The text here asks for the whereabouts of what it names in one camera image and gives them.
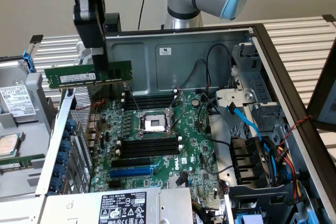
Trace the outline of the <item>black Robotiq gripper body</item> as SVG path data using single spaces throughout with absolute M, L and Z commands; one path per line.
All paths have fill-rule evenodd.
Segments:
M 75 0 L 73 22 L 86 48 L 105 45 L 105 11 L 104 0 Z

